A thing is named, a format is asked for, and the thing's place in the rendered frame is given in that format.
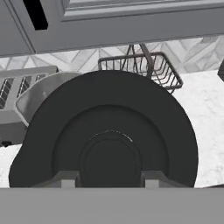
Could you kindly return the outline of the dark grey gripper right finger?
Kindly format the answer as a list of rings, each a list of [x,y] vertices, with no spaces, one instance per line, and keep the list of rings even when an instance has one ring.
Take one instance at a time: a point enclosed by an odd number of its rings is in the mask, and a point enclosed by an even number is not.
[[[142,171],[141,178],[145,188],[186,188],[185,185],[168,179],[161,171]]]

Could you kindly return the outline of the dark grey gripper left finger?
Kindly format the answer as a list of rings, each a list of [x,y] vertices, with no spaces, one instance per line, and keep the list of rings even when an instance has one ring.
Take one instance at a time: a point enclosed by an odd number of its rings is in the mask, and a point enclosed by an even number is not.
[[[75,188],[78,171],[59,171],[52,179],[35,185],[35,188]]]

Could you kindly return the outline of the clear blender jar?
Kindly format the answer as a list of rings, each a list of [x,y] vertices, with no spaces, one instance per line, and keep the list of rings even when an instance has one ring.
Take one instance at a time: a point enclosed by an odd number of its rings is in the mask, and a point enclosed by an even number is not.
[[[14,109],[25,127],[28,127],[41,103],[62,84],[80,76],[77,72],[51,73],[24,91],[15,101]]]

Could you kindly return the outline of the grey toaster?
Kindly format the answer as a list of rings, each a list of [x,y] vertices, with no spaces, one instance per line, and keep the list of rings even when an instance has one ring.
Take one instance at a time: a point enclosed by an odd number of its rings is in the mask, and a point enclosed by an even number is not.
[[[58,71],[56,66],[0,71],[0,147],[21,144],[25,137],[25,125],[14,109],[16,99],[36,81]]]

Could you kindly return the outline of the grey plain cupboard door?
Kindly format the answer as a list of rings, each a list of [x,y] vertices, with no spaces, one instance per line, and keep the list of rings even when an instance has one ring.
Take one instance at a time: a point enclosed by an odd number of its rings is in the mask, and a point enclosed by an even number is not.
[[[0,58],[34,53],[10,0],[0,0]]]

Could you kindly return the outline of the grey wall cupboard door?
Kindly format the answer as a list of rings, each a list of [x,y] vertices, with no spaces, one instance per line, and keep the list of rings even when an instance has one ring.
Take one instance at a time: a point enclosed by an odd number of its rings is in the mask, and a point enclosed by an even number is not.
[[[24,0],[5,1],[34,53],[224,34],[224,0],[29,0],[47,21],[39,31]]]

